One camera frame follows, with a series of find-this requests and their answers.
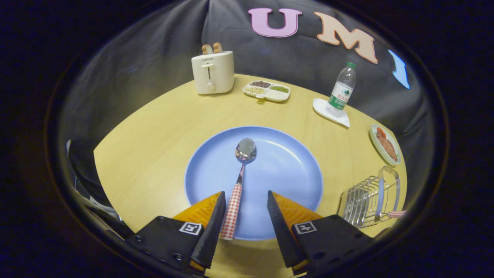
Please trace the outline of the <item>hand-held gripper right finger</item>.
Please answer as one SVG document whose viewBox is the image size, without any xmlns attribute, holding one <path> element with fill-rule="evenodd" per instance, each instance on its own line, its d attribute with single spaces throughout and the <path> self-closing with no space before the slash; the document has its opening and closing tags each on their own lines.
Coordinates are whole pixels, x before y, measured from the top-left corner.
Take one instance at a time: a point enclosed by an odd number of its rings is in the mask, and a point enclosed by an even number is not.
<svg viewBox="0 0 494 278">
<path fill-rule="evenodd" d="M 354 264 L 375 242 L 339 215 L 322 217 L 271 190 L 267 210 L 284 264 L 295 275 L 335 273 Z"/>
</svg>

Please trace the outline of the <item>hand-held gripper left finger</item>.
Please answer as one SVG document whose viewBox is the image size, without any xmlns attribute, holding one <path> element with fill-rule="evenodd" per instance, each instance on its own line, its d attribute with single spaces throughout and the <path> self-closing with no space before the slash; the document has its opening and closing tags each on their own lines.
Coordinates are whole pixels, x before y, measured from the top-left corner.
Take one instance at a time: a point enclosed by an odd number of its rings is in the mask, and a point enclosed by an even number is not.
<svg viewBox="0 0 494 278">
<path fill-rule="evenodd" d="M 203 276 L 211 268 L 226 209 L 220 191 L 173 218 L 155 217 L 125 241 L 159 263 Z"/>
</svg>

